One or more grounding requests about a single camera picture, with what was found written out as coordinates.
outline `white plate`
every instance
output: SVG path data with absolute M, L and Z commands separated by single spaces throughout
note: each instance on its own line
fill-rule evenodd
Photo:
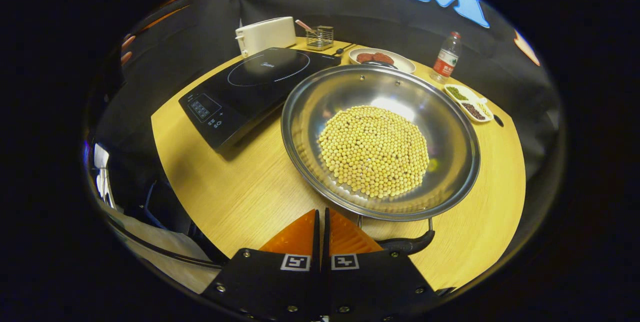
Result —
M 349 52 L 349 59 L 351 60 L 351 63 L 356 63 L 356 64 L 360 64 L 358 62 L 358 60 L 356 60 L 356 58 L 358 57 L 359 54 L 361 53 L 383 53 L 388 55 L 390 58 L 393 59 L 393 65 L 395 67 L 398 68 L 398 70 L 402 71 L 402 72 L 408 72 L 409 74 L 413 74 L 414 71 L 416 71 L 416 65 L 414 65 L 413 62 L 409 61 L 408 58 L 401 56 L 397 53 L 393 53 L 391 51 L 386 51 L 386 50 L 382 50 L 382 49 L 372 49 L 370 47 L 361 47 L 359 49 L 353 49 L 352 51 Z

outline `black induction cooktop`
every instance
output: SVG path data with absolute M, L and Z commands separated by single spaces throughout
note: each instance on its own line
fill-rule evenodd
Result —
M 270 47 L 211 76 L 178 101 L 206 142 L 223 152 L 281 106 L 300 81 L 340 60 Z

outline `wooden table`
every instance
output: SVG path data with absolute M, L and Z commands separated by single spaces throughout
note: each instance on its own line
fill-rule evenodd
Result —
M 332 54 L 346 45 L 337 41 L 323 53 Z M 304 38 L 299 37 L 293 48 L 304 49 Z M 187 213 L 227 256 L 242 247 L 259 249 L 311 209 L 320 210 L 320 217 L 324 218 L 325 207 L 329 206 L 355 221 L 354 213 L 318 194 L 291 163 L 282 142 L 279 113 L 245 138 L 231 161 L 213 151 L 196 131 L 178 99 L 241 59 L 238 56 L 207 72 L 151 116 L 162 166 Z M 348 51 L 342 55 L 342 63 L 350 63 Z M 442 88 L 430 80 L 431 68 L 414 63 L 414 75 Z M 449 82 L 459 83 L 454 79 Z M 500 116 L 504 127 L 494 121 L 473 124 L 482 156 L 473 189 L 454 208 L 433 218 L 433 242 L 411 255 L 434 290 L 460 287 L 493 265 L 514 237 L 520 221 L 526 181 L 518 133 L 507 113 L 491 101 L 487 105 Z M 414 238 L 428 230 L 428 221 L 364 218 L 362 229 L 377 240 Z

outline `utensil holder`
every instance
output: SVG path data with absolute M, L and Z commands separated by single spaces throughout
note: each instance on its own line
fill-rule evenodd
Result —
M 306 32 L 306 48 L 310 50 L 323 51 L 334 45 L 333 26 L 316 26 L 315 32 Z

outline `sausage patty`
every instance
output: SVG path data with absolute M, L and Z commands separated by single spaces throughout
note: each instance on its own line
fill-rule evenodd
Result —
M 370 60 L 373 60 L 372 53 L 359 53 L 358 56 L 356 57 L 356 61 L 358 61 L 359 63 L 363 63 L 365 61 L 370 61 Z
M 388 63 L 391 63 L 391 65 L 393 65 L 393 63 L 394 63 L 394 59 L 393 58 L 390 58 L 388 55 L 383 54 L 383 53 L 375 53 L 375 54 L 373 54 L 373 59 L 375 61 L 388 62 Z

